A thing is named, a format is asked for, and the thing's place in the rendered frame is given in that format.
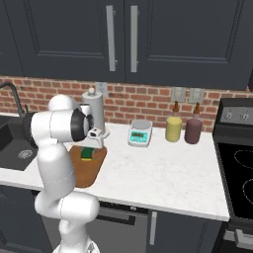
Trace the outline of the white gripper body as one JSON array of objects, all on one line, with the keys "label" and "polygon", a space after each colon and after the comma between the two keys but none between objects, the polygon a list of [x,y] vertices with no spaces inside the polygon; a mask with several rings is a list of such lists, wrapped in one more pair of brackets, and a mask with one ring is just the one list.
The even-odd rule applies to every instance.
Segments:
[{"label": "white gripper body", "polygon": [[101,136],[97,137],[86,136],[84,139],[72,141],[71,144],[83,147],[102,148],[104,146],[104,139]]}]

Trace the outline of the green and yellow sponge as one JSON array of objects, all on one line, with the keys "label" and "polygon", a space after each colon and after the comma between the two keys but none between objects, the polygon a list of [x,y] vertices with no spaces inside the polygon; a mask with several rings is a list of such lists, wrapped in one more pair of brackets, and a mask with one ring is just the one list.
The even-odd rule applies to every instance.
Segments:
[{"label": "green and yellow sponge", "polygon": [[83,161],[91,161],[94,149],[91,147],[83,147],[81,150],[81,159]]}]

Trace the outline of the brown wooden cutting board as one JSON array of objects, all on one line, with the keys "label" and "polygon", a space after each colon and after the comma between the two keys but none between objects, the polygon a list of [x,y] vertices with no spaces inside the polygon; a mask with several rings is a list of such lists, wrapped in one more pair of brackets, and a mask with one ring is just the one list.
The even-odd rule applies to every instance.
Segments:
[{"label": "brown wooden cutting board", "polygon": [[81,146],[72,146],[69,154],[76,177],[75,187],[88,188],[92,186],[107,155],[107,148],[96,148],[92,152],[90,160],[81,158]]}]

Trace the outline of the teal and white kitchen scale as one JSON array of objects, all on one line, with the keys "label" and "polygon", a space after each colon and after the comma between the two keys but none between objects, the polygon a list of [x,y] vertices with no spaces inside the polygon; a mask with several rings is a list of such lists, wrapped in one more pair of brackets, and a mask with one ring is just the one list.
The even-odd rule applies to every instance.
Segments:
[{"label": "teal and white kitchen scale", "polygon": [[147,147],[152,135],[152,122],[133,120],[129,126],[127,142],[130,146]]}]

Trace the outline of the black sink basin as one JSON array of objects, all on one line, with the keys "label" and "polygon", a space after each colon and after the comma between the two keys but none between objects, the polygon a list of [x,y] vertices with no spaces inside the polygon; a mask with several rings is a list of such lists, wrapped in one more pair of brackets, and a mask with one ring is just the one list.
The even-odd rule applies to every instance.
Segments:
[{"label": "black sink basin", "polygon": [[24,171],[37,152],[25,140],[21,118],[0,116],[0,168]]}]

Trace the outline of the black sink tap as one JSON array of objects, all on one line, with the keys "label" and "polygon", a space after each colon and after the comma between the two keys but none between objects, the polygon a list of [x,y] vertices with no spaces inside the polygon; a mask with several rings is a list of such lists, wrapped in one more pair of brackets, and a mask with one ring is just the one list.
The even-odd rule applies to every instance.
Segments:
[{"label": "black sink tap", "polygon": [[1,82],[0,89],[2,89],[3,87],[9,87],[11,89],[12,94],[14,96],[14,100],[17,105],[18,114],[19,114],[20,118],[23,118],[25,116],[25,114],[28,112],[28,107],[27,107],[27,105],[25,105],[26,111],[24,111],[24,109],[22,108],[21,101],[20,101],[16,87],[14,86],[13,83],[11,83],[9,81]]}]

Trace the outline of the yellow bottle with brown cap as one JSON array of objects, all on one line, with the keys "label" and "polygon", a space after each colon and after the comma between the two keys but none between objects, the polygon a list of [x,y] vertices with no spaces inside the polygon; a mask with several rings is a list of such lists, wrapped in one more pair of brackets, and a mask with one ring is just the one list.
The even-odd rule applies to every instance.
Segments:
[{"label": "yellow bottle with brown cap", "polygon": [[171,116],[166,120],[165,138],[177,142],[181,135],[182,119],[179,117],[179,104],[175,102]]}]

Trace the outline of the grey dishwasher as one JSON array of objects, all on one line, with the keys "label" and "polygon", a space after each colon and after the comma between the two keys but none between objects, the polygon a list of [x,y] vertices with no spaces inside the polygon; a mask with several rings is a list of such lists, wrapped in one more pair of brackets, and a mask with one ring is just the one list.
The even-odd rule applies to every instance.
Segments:
[{"label": "grey dishwasher", "polygon": [[[100,208],[127,211],[135,225],[97,219]],[[148,210],[81,198],[62,198],[47,215],[59,219],[60,243],[53,253],[145,253]]]}]

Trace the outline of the dark base cupboard door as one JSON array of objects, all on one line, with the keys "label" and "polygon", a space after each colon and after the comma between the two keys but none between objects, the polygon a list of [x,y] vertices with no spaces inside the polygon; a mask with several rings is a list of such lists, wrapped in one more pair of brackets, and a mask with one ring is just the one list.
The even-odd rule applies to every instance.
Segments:
[{"label": "dark base cupboard door", "polygon": [[225,222],[166,211],[157,211],[155,244],[149,244],[148,211],[146,253],[217,253]]},{"label": "dark base cupboard door", "polygon": [[0,249],[15,253],[52,252],[31,190],[0,185]]}]

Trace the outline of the maroon bottle with brown cap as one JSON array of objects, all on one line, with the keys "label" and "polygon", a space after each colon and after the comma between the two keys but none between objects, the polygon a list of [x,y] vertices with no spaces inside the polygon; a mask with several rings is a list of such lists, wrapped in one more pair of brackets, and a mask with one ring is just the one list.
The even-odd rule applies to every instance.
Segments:
[{"label": "maroon bottle with brown cap", "polygon": [[203,127],[203,121],[200,114],[200,103],[197,103],[193,116],[186,122],[185,141],[189,144],[197,144],[200,140]]}]

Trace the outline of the black stove with hob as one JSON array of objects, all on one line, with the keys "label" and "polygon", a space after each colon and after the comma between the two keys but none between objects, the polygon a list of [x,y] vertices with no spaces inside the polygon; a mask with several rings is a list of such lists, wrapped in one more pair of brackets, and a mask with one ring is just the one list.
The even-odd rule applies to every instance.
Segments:
[{"label": "black stove with hob", "polygon": [[[253,235],[253,98],[221,98],[212,132],[229,212],[224,233]],[[222,237],[218,253],[253,253]]]}]

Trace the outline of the grey wall outlet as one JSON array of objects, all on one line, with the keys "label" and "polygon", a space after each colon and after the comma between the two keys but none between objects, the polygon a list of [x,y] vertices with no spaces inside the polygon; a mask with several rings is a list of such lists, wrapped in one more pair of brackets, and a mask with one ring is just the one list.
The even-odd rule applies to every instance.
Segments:
[{"label": "grey wall outlet", "polygon": [[201,88],[191,88],[189,93],[189,104],[202,103],[204,99],[205,90]]},{"label": "grey wall outlet", "polygon": [[103,97],[108,96],[108,83],[107,82],[96,82],[96,90],[103,94]]},{"label": "grey wall outlet", "polygon": [[171,89],[171,101],[178,101],[179,103],[183,103],[186,97],[186,88],[185,87],[173,87]]}]

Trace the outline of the dark wall cupboard door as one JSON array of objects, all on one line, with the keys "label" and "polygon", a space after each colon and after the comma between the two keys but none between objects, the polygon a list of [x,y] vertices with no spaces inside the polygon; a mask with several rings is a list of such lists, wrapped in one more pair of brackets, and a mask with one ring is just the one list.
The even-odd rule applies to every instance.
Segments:
[{"label": "dark wall cupboard door", "polygon": [[[130,72],[130,6],[138,7]],[[126,82],[244,90],[253,72],[253,0],[125,0]]]},{"label": "dark wall cupboard door", "polygon": [[0,75],[23,75],[4,0],[0,0]]},{"label": "dark wall cupboard door", "polygon": [[[24,77],[123,82],[125,0],[4,0]],[[116,71],[106,6],[114,6]]]}]

